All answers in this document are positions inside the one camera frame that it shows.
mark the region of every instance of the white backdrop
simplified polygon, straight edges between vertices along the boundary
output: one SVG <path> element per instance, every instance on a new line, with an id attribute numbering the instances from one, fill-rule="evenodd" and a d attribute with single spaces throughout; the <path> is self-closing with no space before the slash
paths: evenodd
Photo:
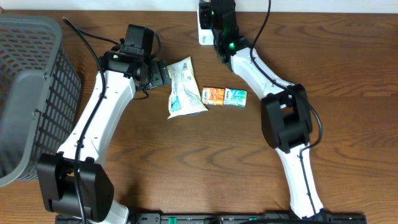
<path id="1" fill-rule="evenodd" d="M 265 11 L 267 0 L 236 0 L 237 11 Z M 196 11 L 198 0 L 0 0 L 3 9 Z M 274 12 L 398 13 L 398 0 L 273 0 Z"/>

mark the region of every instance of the wooden surface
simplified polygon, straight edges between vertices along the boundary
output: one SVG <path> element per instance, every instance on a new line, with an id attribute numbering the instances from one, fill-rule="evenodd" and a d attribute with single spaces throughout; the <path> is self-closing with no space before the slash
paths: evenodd
<path id="1" fill-rule="evenodd" d="M 199 88 L 248 91 L 245 108 L 167 121 L 170 87 L 130 102 L 109 147 L 106 172 L 115 199 L 164 213 L 262 213 L 287 210 L 289 188 L 277 153 L 261 133 L 260 103 L 220 64 L 213 47 L 198 43 L 193 12 L 6 11 L 67 16 L 76 26 L 113 40 L 127 25 L 160 35 L 168 63 L 191 56 Z M 249 40 L 264 13 L 238 13 Z M 62 24 L 63 46 L 85 80 L 83 108 L 96 66 L 80 39 Z M 89 39 L 98 55 L 112 45 Z M 324 125 L 311 151 L 318 194 L 333 212 L 363 212 L 368 223 L 396 223 L 398 214 L 398 15 L 273 13 L 256 46 L 282 78 L 306 87 Z M 0 189 L 0 223 L 52 223 L 37 182 Z"/>

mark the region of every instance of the green led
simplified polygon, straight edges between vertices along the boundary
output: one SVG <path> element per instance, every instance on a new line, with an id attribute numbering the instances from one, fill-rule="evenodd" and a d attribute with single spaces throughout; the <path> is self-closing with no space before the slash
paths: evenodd
<path id="1" fill-rule="evenodd" d="M 235 49 L 235 44 L 233 42 L 229 44 L 229 49 L 231 50 Z"/>

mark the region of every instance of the laundry basket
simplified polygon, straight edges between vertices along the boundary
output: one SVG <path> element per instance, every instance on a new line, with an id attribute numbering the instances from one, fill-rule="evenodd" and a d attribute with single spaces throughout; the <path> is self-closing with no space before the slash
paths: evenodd
<path id="1" fill-rule="evenodd" d="M 0 14 L 0 187 L 35 180 L 72 131 L 82 87 L 61 41 L 51 18 Z"/>

